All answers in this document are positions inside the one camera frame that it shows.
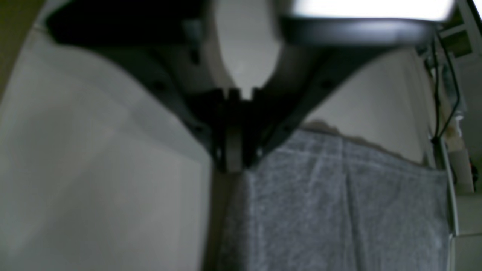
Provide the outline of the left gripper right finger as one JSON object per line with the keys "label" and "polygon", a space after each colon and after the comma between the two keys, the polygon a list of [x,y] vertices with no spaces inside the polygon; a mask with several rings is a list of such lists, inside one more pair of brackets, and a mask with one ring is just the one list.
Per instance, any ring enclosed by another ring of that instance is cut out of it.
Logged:
{"label": "left gripper right finger", "polygon": [[425,43],[435,25],[401,18],[279,17],[283,45],[275,70],[248,103],[244,167],[287,140],[355,72],[387,52]]}

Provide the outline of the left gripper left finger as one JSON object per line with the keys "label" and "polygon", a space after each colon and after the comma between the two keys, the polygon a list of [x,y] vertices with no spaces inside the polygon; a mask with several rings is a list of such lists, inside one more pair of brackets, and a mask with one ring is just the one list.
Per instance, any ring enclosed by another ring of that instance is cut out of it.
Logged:
{"label": "left gripper left finger", "polygon": [[136,79],[208,151],[228,154],[226,102],[208,67],[207,0],[70,0],[47,16],[59,44],[86,49]]}

